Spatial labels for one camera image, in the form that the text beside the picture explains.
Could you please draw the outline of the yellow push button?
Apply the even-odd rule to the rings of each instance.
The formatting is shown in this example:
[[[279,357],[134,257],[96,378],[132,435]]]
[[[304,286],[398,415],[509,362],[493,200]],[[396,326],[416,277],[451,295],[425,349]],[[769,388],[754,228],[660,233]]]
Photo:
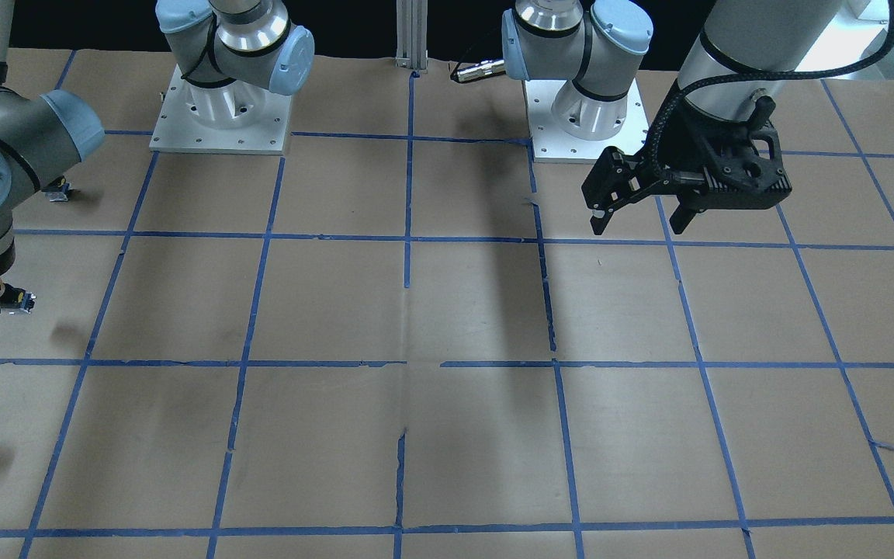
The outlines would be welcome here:
[[[5,284],[0,293],[0,308],[10,315],[32,314],[36,305],[36,294]]]

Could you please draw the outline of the red push button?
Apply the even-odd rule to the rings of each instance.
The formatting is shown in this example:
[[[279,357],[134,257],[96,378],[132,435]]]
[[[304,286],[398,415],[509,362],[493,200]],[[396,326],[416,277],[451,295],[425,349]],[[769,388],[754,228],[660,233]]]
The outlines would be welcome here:
[[[71,184],[67,177],[61,176],[40,188],[40,191],[49,202],[65,203],[71,197]]]

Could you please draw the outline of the aluminium frame post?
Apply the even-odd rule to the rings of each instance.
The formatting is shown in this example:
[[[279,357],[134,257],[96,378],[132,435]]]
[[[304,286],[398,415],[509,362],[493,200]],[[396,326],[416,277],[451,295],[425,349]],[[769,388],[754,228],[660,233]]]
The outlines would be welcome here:
[[[395,2],[397,16],[397,49],[395,64],[416,73],[427,71],[428,1],[400,0]]]

